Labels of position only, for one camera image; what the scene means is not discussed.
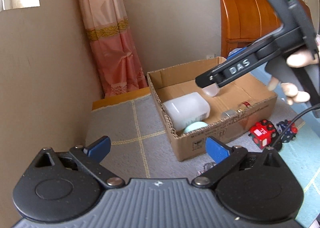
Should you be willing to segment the person's right hand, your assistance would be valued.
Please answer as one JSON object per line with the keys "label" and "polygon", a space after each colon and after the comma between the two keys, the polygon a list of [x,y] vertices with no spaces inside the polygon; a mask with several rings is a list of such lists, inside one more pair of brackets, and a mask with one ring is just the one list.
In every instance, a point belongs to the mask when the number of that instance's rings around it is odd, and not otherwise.
{"label": "person's right hand", "polygon": [[319,104],[318,37],[285,34],[272,41],[272,54],[265,67],[279,80],[285,95],[307,106]]}

